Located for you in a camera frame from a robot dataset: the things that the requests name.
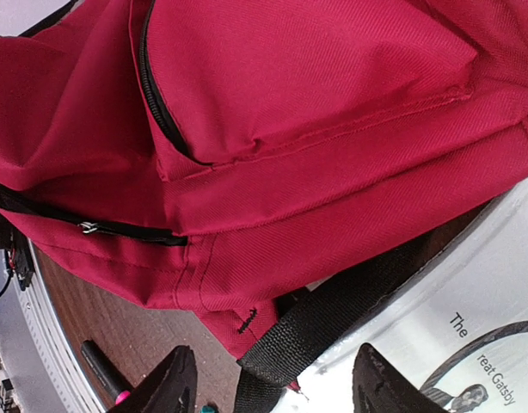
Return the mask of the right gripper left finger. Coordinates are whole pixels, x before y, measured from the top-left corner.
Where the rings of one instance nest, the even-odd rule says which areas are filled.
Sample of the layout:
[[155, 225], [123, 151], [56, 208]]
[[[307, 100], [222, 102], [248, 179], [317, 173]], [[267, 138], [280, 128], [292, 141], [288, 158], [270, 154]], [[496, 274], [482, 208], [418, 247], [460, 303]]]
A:
[[131, 394], [131, 412], [195, 412], [198, 373], [193, 350], [175, 347]]

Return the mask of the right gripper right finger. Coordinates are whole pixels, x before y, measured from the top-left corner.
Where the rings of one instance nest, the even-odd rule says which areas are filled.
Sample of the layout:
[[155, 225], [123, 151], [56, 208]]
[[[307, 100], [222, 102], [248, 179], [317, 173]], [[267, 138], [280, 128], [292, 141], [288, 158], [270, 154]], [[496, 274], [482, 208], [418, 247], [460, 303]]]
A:
[[359, 348], [353, 365], [355, 413], [445, 412], [421, 394], [371, 344]]

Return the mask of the red backpack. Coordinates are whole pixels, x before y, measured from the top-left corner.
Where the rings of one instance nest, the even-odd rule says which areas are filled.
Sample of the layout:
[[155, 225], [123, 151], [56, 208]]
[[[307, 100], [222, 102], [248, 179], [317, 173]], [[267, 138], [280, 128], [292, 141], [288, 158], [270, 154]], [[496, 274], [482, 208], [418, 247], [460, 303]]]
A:
[[0, 213], [190, 311], [270, 412], [528, 177], [528, 1], [70, 1], [0, 35]]

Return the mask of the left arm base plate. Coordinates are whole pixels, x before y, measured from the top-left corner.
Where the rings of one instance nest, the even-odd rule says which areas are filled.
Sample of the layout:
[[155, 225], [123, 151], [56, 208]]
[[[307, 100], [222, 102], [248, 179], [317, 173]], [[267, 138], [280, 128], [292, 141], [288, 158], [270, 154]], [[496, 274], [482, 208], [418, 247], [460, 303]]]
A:
[[29, 247], [28, 239], [1, 213], [0, 250], [3, 250], [5, 254], [7, 273], [7, 279], [0, 291], [0, 298], [8, 290], [14, 277], [18, 280], [20, 290], [25, 292], [31, 286], [35, 274], [33, 255]]

